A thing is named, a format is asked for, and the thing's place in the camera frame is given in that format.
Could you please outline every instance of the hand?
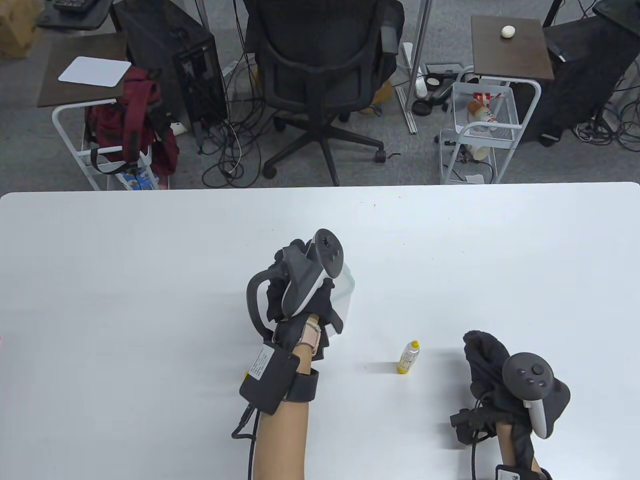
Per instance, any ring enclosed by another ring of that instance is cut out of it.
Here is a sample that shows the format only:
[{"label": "hand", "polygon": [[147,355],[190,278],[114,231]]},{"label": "hand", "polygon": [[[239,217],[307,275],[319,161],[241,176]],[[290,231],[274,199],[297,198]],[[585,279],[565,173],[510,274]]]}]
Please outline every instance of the hand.
[{"label": "hand", "polygon": [[[471,367],[471,393],[484,408],[511,414],[513,418],[511,442],[515,451],[516,467],[531,469],[534,452],[531,443],[532,427],[529,411],[522,400],[516,398],[505,387],[502,380],[502,367],[509,358],[508,350],[493,335],[485,332],[475,330],[467,332],[463,340],[465,355]],[[543,400],[549,432],[553,430],[554,422],[568,403],[568,387],[558,379],[554,379],[553,390]]]},{"label": "hand", "polygon": [[[291,246],[297,246],[303,253],[306,253],[308,248],[308,244],[305,245],[300,239],[291,242]],[[269,268],[275,268],[283,261],[282,250],[276,252],[274,260],[274,264]],[[277,324],[275,341],[284,349],[292,351],[302,336],[309,315],[317,315],[319,318],[318,325],[321,328],[321,337],[313,360],[322,360],[324,358],[324,348],[329,346],[326,325],[331,324],[337,333],[342,333],[344,326],[331,305],[331,290],[334,288],[333,281],[330,278],[326,278],[302,312],[289,319],[285,319],[282,313],[282,297],[286,288],[287,282],[279,278],[271,280],[267,288],[267,299],[269,300],[267,319],[275,321]]]}]

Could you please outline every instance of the computer tower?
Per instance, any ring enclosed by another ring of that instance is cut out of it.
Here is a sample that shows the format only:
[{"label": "computer tower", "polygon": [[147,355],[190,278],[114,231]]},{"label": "computer tower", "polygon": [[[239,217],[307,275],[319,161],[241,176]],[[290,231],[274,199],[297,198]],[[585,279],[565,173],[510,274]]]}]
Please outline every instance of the computer tower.
[{"label": "computer tower", "polygon": [[202,146],[202,131],[227,118],[213,35],[170,0],[124,0],[113,6],[133,63],[156,76],[166,109],[191,126]]}]

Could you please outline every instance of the white metal cart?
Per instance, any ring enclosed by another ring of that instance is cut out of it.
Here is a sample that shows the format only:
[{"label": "white metal cart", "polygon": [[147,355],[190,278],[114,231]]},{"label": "white metal cart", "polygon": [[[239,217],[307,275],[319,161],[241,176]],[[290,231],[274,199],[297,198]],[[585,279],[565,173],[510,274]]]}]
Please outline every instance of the white metal cart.
[{"label": "white metal cart", "polygon": [[[442,184],[471,183],[460,176],[457,179],[451,178],[462,145],[467,146],[468,149],[488,148],[489,155],[485,163],[491,166],[492,178],[485,183],[500,183],[542,93],[540,84],[529,79],[483,76],[479,83],[461,81],[465,74],[473,71],[474,66],[471,65],[464,68],[458,75],[449,101],[449,116],[453,122],[453,128],[440,131],[440,182]],[[535,91],[522,123],[518,119],[511,83],[528,83]],[[474,100],[474,94],[478,93],[488,94],[491,98],[489,108],[498,120],[497,123],[478,122],[468,112],[467,106]],[[451,156],[448,153],[451,148],[447,147],[452,148]],[[500,165],[496,160],[496,148],[508,150],[506,158],[500,162]]]},{"label": "white metal cart", "polygon": [[[60,113],[63,112],[64,110],[84,109],[86,107],[92,107],[97,105],[114,104],[115,102],[116,102],[116,99],[108,99],[108,100],[96,100],[93,102],[82,102],[82,103],[76,103],[76,104],[70,104],[70,105],[60,105],[56,107],[53,113],[51,114],[51,120],[53,121],[53,126],[56,128],[56,130],[58,131],[58,134],[60,135],[62,140],[65,142],[65,145],[69,149],[69,152],[71,153],[73,158],[76,160],[78,167],[80,167],[80,170],[82,170],[82,173],[91,184],[91,187],[93,187],[93,189],[96,191],[100,191],[100,187],[96,183],[94,177],[97,175],[104,175],[103,172],[112,172],[113,170],[116,170],[122,165],[124,165],[124,162],[123,161],[109,162],[105,158],[101,160],[100,163],[98,164],[103,168],[103,170],[101,172],[96,170],[91,165],[91,162],[89,162],[89,158],[91,157],[91,149],[85,149],[84,142],[83,142],[83,146],[80,147],[80,150],[76,150],[73,142],[71,142],[71,139],[69,138],[69,135],[60,124]],[[98,148],[98,155],[110,154],[110,153],[121,152],[121,151],[122,151],[121,145],[117,147],[102,147],[102,148]],[[159,186],[157,183],[156,176],[151,171],[151,162],[152,162],[151,147],[149,147],[146,155],[140,152],[140,158],[138,159],[138,168],[146,171],[147,177],[150,180],[152,189],[158,190]],[[111,190],[113,188],[112,175],[106,174],[106,177],[107,177],[107,190]],[[127,182],[123,181],[122,183],[127,190],[132,189]]]}]

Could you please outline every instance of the chair backrest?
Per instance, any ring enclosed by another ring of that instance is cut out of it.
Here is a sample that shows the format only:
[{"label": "chair backrest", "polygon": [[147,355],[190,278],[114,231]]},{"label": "chair backrest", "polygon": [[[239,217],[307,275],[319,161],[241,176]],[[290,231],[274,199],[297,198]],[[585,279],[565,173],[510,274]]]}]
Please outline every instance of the chair backrest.
[{"label": "chair backrest", "polygon": [[311,121],[369,106],[380,86],[387,0],[255,1],[266,102]]}]

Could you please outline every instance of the label sticker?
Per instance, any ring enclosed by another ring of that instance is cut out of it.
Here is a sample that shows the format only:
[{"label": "label sticker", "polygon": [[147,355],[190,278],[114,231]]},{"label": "label sticker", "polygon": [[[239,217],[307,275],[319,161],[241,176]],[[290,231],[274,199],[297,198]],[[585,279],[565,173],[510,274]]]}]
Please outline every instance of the label sticker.
[{"label": "label sticker", "polygon": [[249,369],[249,375],[251,375],[256,380],[260,380],[262,378],[262,374],[267,369],[267,365],[269,365],[269,360],[271,360],[271,356],[273,355],[273,348],[268,345],[263,345],[262,350],[258,354],[258,358],[255,359],[255,362]]},{"label": "label sticker", "polygon": [[498,469],[496,480],[520,480],[520,475],[516,472],[508,472],[507,470]]}]

